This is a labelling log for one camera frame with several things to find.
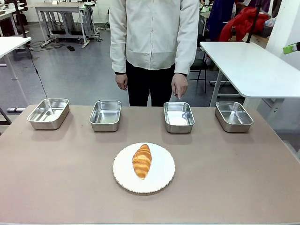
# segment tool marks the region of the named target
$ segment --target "black pole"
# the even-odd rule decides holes
[[[22,34],[23,34],[23,38],[26,38],[27,36],[26,36],[25,30],[24,30],[24,27],[23,27],[23,24],[22,24],[20,11],[19,11],[19,7],[18,7],[18,2],[17,2],[17,0],[13,0],[13,2],[14,2],[14,5],[15,5],[15,12],[17,14],[17,19],[18,19],[19,24],[21,26],[21,31],[22,31]]]
[[[252,36],[253,31],[255,29],[255,24],[256,24],[256,21],[257,21],[257,18],[258,18],[258,14],[261,11],[262,2],[263,2],[263,0],[259,0],[258,4],[256,5],[256,14],[255,14],[254,21],[253,21],[253,24],[252,24],[251,30],[249,32],[248,39],[247,39],[246,43],[250,43],[251,36]]]

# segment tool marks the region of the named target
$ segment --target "chair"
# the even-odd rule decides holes
[[[203,59],[195,59],[194,63],[191,66],[191,72],[198,72],[198,78],[197,79],[187,79],[187,81],[199,81],[204,80],[204,93],[206,93],[206,70],[208,69],[208,66],[206,65],[206,53],[203,55]],[[204,70],[204,78],[200,79],[201,71]]]

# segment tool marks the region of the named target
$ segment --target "bread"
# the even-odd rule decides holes
[[[140,149],[133,155],[132,164],[136,175],[140,179],[145,179],[151,166],[152,156],[149,146],[143,144]]]

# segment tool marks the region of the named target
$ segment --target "black pants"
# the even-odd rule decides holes
[[[175,64],[168,69],[147,70],[126,63],[130,106],[147,106],[151,95],[152,106],[163,106],[172,95],[171,82]]]

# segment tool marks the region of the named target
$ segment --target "jacket sleeve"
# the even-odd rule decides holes
[[[199,0],[180,0],[175,73],[187,74],[195,60],[199,23]]]
[[[115,72],[126,72],[126,9],[125,0],[111,0],[109,24],[111,28],[111,59]]]

